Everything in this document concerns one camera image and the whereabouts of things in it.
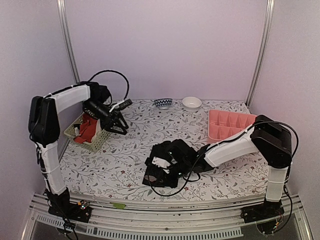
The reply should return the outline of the red cloth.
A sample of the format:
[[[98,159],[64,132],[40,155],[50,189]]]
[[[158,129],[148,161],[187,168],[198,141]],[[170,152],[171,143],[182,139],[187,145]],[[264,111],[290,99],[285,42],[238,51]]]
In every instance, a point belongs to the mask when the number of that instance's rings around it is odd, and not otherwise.
[[[92,143],[102,131],[99,119],[91,117],[84,113],[81,117],[82,123],[73,124],[76,143]]]

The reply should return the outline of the black striped underwear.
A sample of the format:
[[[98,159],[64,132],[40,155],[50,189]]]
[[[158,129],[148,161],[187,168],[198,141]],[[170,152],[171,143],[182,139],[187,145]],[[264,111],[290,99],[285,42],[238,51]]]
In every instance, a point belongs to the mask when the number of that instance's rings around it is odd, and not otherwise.
[[[162,143],[155,144],[152,147],[149,157],[147,157],[144,162],[144,164],[146,165],[146,170],[142,181],[143,185],[152,185],[153,187],[159,188],[169,187],[165,183],[165,173],[168,173],[169,171],[152,164],[152,160],[154,157],[158,157],[169,162],[170,156],[168,155],[168,149],[171,143],[171,141],[166,140]]]

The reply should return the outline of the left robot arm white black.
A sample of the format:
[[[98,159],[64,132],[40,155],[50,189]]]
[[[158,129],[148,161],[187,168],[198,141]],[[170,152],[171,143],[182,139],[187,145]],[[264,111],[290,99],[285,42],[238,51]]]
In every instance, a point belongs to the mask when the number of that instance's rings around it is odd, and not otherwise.
[[[74,205],[69,202],[69,190],[63,180],[58,156],[58,139],[61,129],[59,113],[81,103],[92,113],[109,133],[126,135],[129,128],[121,111],[132,104],[124,97],[117,103],[105,104],[111,97],[108,88],[92,79],[81,81],[49,93],[35,96],[31,100],[28,131],[29,139],[35,144],[37,163],[44,177],[47,196],[55,209],[63,216],[74,213]]]

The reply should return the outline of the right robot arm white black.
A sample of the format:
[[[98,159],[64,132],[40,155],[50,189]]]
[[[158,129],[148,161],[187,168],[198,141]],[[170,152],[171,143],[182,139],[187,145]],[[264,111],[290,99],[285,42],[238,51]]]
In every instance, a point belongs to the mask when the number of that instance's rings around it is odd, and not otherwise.
[[[265,202],[259,206],[262,218],[269,218],[278,210],[283,188],[298,147],[292,138],[298,134],[290,125],[258,115],[253,124],[239,133],[195,150],[184,140],[169,143],[165,151],[175,161],[183,174],[204,173],[233,159],[260,153],[268,164]]]

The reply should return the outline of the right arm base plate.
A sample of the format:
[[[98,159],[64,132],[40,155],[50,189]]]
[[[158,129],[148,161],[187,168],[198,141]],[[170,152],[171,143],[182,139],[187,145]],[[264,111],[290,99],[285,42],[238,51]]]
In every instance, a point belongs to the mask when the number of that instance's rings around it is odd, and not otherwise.
[[[245,223],[262,221],[269,218],[275,218],[285,213],[283,205],[280,202],[263,202],[260,204],[246,206],[241,209],[240,217]]]

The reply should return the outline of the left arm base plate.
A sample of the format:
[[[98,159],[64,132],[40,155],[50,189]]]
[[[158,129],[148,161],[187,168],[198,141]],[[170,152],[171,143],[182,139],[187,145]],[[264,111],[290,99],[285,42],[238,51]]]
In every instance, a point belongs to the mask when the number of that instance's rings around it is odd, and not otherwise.
[[[83,208],[81,205],[76,203],[58,203],[52,200],[50,201],[48,213],[66,220],[88,223],[92,214],[92,210],[93,209],[90,206]]]

